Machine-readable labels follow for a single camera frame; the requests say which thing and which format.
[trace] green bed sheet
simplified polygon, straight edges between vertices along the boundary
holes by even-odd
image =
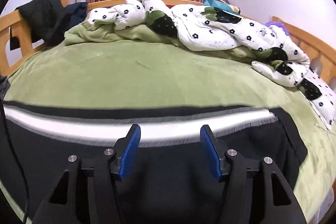
[[[119,31],[109,43],[88,42],[76,30],[77,43],[66,39],[38,52],[11,74],[5,101],[89,109],[282,107],[308,148],[294,193],[310,220],[336,177],[336,135],[326,130],[304,96],[234,61],[248,58],[244,50],[190,52],[179,41],[152,37],[147,27],[135,28],[143,32]]]

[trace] wooden bed frame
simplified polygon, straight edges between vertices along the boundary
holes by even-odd
[[[177,4],[194,4],[203,5],[200,2],[191,0],[162,0],[166,5],[177,5]],[[61,0],[62,5],[66,6],[68,0]],[[118,4],[125,4],[126,0],[103,0],[99,2],[89,3],[87,10],[90,11],[94,8],[99,7],[111,7]],[[283,22],[280,18],[273,16],[272,21]],[[332,77],[336,76],[336,50],[329,46],[327,43],[323,42],[319,38],[313,36],[312,34],[299,29],[293,25],[283,22],[288,31],[290,32],[293,42],[295,42],[303,51],[307,53],[309,58],[312,60],[318,58],[322,63],[322,72],[320,77],[329,83]],[[22,53],[22,58],[19,59],[15,64],[9,66],[6,56],[5,46],[9,40],[9,27],[12,29],[13,37],[17,37],[20,42],[20,49]],[[9,75],[14,70],[16,70],[19,65],[28,56],[41,50],[44,44],[33,48],[31,41],[30,28],[24,19],[21,17],[18,10],[11,12],[3,17],[0,17],[0,74],[3,76]]]

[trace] metal screw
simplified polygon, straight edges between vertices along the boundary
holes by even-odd
[[[108,148],[108,149],[106,149],[105,151],[104,151],[104,154],[106,155],[106,156],[110,156],[110,155],[112,155],[114,153],[114,150],[112,149],[112,148]]]
[[[68,158],[68,161],[70,161],[70,162],[74,162],[75,160],[77,160],[77,156],[76,156],[76,155],[71,155],[71,156]]]
[[[236,156],[236,155],[237,155],[237,151],[234,150],[234,149],[229,149],[229,150],[227,151],[227,153],[228,153],[230,156]]]
[[[270,157],[265,157],[264,162],[267,163],[267,164],[271,164],[273,162],[273,160]]]

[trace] purple cloth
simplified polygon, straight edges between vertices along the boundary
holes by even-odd
[[[286,35],[289,35],[289,31],[286,29],[285,25],[282,22],[270,21],[270,22],[265,23],[266,27],[269,27],[270,25],[275,25],[281,28],[285,32]]]

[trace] white stripe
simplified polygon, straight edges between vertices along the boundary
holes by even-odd
[[[116,142],[126,136],[131,124],[96,124],[88,122],[69,122],[34,116],[26,112],[4,107],[6,118],[34,132],[51,135],[55,139],[71,139],[94,143]],[[247,122],[258,122],[275,118],[267,109],[237,112],[219,117],[201,118],[190,121],[139,123],[140,142],[161,142],[197,138],[200,129],[208,124],[215,133],[237,127]]]

